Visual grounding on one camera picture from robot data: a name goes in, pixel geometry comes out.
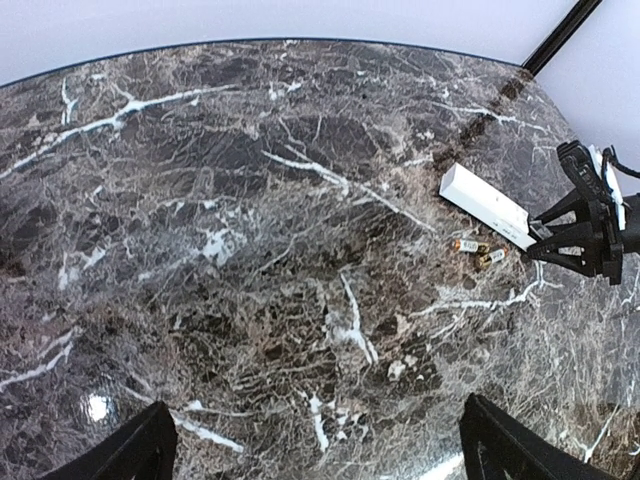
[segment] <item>white wall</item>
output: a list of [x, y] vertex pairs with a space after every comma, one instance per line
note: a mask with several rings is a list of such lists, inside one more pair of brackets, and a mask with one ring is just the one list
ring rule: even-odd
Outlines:
[[379, 40], [522, 63], [575, 0], [0, 0], [0, 85], [167, 45]]
[[[538, 77], [584, 143], [640, 170], [640, 1], [604, 1]], [[626, 194], [640, 180], [618, 175]]]

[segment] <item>black pole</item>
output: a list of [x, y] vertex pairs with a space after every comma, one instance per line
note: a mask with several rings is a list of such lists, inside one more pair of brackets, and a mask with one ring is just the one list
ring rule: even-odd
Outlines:
[[540, 44], [522, 67], [529, 70], [534, 77], [538, 75], [601, 3], [602, 0], [578, 0], [560, 25]]

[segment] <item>marble surface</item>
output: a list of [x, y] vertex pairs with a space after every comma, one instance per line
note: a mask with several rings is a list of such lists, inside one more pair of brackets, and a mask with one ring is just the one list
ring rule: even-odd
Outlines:
[[451, 240], [504, 240], [437, 194], [458, 161], [539, 213], [573, 138], [516, 67], [375, 44], [193, 46], [0, 90], [0, 477], [162, 399], [178, 479], [462, 479], [471, 392], [622, 475], [637, 261], [615, 288], [515, 248], [478, 272]]

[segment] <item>gold battery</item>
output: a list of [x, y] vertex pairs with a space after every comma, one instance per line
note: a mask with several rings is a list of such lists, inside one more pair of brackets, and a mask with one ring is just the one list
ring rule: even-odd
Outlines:
[[453, 241], [453, 249], [456, 252], [478, 253], [485, 255], [489, 253], [490, 246], [488, 243], [476, 242], [475, 240], [464, 240], [462, 238], [456, 238]]
[[491, 253], [482, 255], [481, 257], [477, 257], [476, 267], [480, 270], [485, 270], [489, 268], [490, 265], [504, 260], [507, 256], [507, 253], [509, 253], [509, 249], [507, 247], [502, 247], [498, 250], [494, 250]]

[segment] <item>white rectangular block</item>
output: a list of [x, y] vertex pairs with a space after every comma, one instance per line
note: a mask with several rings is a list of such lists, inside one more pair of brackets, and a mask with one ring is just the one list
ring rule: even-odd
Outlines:
[[536, 243], [529, 236], [527, 211], [456, 163], [442, 177], [440, 195], [493, 228], [522, 250]]

